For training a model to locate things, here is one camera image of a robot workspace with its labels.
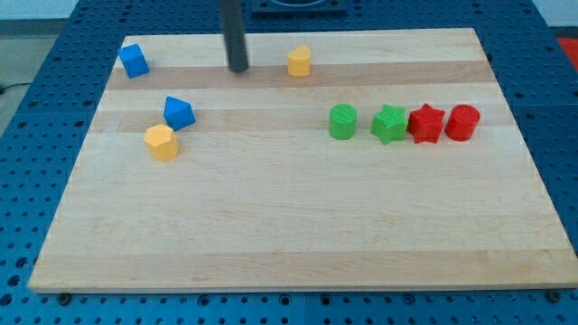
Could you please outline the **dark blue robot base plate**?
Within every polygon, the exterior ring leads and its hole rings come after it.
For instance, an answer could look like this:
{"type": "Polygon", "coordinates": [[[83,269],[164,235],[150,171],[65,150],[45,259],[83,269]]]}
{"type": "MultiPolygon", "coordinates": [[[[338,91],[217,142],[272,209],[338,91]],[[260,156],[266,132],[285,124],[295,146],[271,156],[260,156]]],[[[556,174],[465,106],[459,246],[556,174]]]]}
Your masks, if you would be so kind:
{"type": "Polygon", "coordinates": [[[248,0],[252,15],[265,14],[344,14],[348,0],[248,0]]]}

